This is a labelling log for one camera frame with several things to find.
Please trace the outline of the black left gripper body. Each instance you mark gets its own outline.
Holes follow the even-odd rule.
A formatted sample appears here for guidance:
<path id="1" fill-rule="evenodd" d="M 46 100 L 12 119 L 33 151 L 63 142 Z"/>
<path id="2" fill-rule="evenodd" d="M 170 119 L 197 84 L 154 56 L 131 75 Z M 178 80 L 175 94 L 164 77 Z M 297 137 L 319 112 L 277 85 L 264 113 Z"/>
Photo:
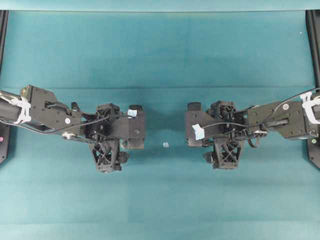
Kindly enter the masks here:
<path id="1" fill-rule="evenodd" d="M 129 154 L 120 151 L 120 138 L 111 134 L 112 124 L 122 115 L 120 107 L 113 103 L 97 106 L 95 113 L 83 114 L 84 119 L 92 123 L 84 127 L 84 133 L 87 139 L 93 140 L 88 146 L 101 173 L 121 171 L 121 164 L 129 158 Z"/>

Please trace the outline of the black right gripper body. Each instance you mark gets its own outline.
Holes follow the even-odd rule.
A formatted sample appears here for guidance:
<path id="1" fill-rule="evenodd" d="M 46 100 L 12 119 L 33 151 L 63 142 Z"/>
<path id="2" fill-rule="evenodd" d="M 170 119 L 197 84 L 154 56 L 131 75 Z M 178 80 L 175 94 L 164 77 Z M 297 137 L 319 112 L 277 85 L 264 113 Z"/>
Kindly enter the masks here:
<path id="1" fill-rule="evenodd" d="M 240 155 L 245 143 L 246 110 L 237 110 L 232 101 L 217 101 L 206 111 L 214 122 L 205 129 L 210 136 L 206 143 L 213 151 L 204 154 L 213 169 L 231 170 L 239 165 Z"/>

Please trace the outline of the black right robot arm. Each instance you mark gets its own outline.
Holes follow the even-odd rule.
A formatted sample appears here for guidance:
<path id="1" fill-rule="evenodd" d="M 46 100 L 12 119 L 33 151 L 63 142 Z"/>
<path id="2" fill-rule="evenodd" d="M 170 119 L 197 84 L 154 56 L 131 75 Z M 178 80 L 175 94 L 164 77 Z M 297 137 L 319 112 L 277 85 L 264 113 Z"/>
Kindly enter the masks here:
<path id="1" fill-rule="evenodd" d="M 214 169 L 235 169 L 247 142 L 257 148 L 261 138 L 278 132 L 287 140 L 315 139 L 320 134 L 320 90 L 313 88 L 286 100 L 237 110 L 232 101 L 217 101 L 194 124 L 194 136 Z"/>

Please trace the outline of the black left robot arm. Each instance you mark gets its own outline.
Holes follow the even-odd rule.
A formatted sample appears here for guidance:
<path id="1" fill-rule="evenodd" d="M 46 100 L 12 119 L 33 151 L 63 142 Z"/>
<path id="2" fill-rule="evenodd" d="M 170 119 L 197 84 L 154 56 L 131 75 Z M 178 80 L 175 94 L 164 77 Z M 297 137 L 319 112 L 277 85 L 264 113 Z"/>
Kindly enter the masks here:
<path id="1" fill-rule="evenodd" d="M 16 95 L 0 92 L 0 121 L 42 135 L 60 135 L 63 139 L 88 145 L 96 169 L 102 173 L 121 171 L 129 158 L 120 150 L 119 136 L 111 135 L 112 124 L 125 115 L 112 103 L 96 107 L 94 113 L 57 100 L 49 90 L 27 85 Z"/>

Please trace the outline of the black left arm base frame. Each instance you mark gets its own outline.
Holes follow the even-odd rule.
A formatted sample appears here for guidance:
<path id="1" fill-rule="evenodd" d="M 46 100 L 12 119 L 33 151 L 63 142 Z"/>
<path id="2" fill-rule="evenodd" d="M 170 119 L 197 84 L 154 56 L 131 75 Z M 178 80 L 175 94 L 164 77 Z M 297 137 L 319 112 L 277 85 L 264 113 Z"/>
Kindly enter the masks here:
<path id="1" fill-rule="evenodd" d="M 3 63 L 3 54 L 5 47 L 5 39 L 8 25 L 8 10 L 0 11 L 0 67 Z M 8 148 L 10 142 L 11 127 L 3 123 L 0 124 L 0 163 L 2 164 L 8 155 Z"/>

